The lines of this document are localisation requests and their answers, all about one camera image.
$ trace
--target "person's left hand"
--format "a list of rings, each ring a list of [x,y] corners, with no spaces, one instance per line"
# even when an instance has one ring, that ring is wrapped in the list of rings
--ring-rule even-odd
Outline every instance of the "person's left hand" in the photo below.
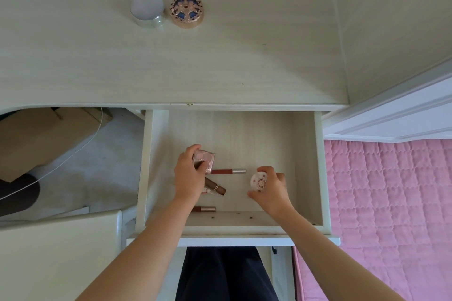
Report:
[[[192,163],[192,157],[200,144],[193,144],[185,152],[181,153],[174,168],[176,186],[175,198],[185,200],[195,205],[204,190],[204,176],[209,167],[209,162],[202,162],[196,170]]]

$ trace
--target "white cable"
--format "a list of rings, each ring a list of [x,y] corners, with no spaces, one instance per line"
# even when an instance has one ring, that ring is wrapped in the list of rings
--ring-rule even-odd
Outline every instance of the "white cable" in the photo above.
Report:
[[[23,187],[23,188],[21,188],[21,189],[19,189],[19,190],[16,190],[15,192],[12,192],[11,194],[8,194],[8,195],[6,195],[6,196],[3,196],[2,198],[0,198],[0,201],[2,201],[3,199],[7,198],[8,196],[11,196],[11,195],[13,195],[13,194],[16,194],[17,192],[20,192],[21,190],[24,190],[25,188],[30,187],[32,184],[35,184],[35,183],[38,182],[38,181],[41,181],[44,177],[46,177],[46,176],[47,176],[48,174],[50,174],[50,173],[53,173],[55,170],[57,170],[59,167],[61,167],[63,164],[65,164],[66,161],[69,160],[73,155],[75,155],[77,152],[79,152],[79,151],[82,150],[85,146],[87,146],[87,145],[89,144],[89,142],[91,142],[91,141],[94,139],[94,137],[96,137],[97,133],[98,133],[99,130],[100,130],[100,127],[102,126],[102,119],[104,118],[104,110],[102,109],[102,107],[100,108],[100,112],[101,112],[101,113],[100,113],[100,124],[99,124],[99,127],[97,128],[97,131],[96,131],[96,133],[93,135],[93,137],[91,137],[91,139],[90,139],[88,142],[86,142],[85,145],[83,145],[79,150],[77,150],[77,151],[74,152],[72,155],[70,155],[68,158],[66,158],[66,159],[65,159],[58,167],[56,167],[54,170],[51,170],[50,172],[48,172],[47,174],[45,174],[43,177],[41,177],[40,179],[38,179],[38,180],[32,182],[32,183],[29,184],[28,186],[25,186],[25,187]]]

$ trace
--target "open drawer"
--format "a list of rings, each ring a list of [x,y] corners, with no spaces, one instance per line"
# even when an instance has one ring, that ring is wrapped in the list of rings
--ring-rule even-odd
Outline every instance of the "open drawer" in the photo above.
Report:
[[[292,246],[284,230],[246,195],[259,166],[284,172],[292,204],[331,237],[320,116],[320,112],[148,110],[136,232],[171,201],[178,156],[199,143],[216,153],[215,169],[246,168],[247,173],[211,176],[227,192],[201,195],[198,205],[215,206],[217,211],[191,213],[179,246]]]

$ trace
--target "pink quilted blanket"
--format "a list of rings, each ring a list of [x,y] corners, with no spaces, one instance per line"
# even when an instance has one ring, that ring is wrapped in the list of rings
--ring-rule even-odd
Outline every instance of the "pink quilted blanket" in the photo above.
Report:
[[[408,301],[452,300],[452,140],[325,141],[325,154],[341,248]],[[326,300],[297,258],[298,300]]]

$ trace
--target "black trousers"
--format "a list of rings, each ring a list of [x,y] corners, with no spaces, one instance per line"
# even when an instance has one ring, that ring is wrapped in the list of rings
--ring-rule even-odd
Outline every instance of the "black trousers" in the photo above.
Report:
[[[278,301],[256,247],[188,247],[175,301]]]

